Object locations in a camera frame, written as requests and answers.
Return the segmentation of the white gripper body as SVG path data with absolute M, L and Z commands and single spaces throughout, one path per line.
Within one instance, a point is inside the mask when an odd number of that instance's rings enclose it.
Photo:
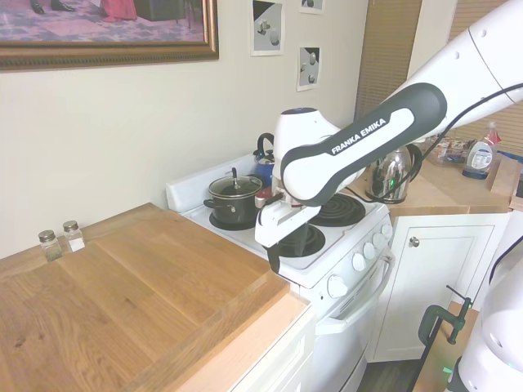
M 283 195 L 266 201 L 258 212 L 255 240 L 263 247 L 272 247 L 320 213 L 321 207 L 293 206 Z

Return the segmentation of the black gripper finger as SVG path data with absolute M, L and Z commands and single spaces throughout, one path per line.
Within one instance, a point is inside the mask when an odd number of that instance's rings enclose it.
M 270 263 L 271 270 L 277 274 L 280 269 L 280 259 L 279 259 L 279 244 L 276 243 L 272 247 L 266 249 L 268 261 Z
M 310 226 L 309 223 L 305 223 L 301 227 L 297 229 L 297 255 L 303 256 L 304 252 L 306 251 L 306 247 L 308 243 L 310 242 L 310 238 L 312 238 L 313 235 L 310 234 Z

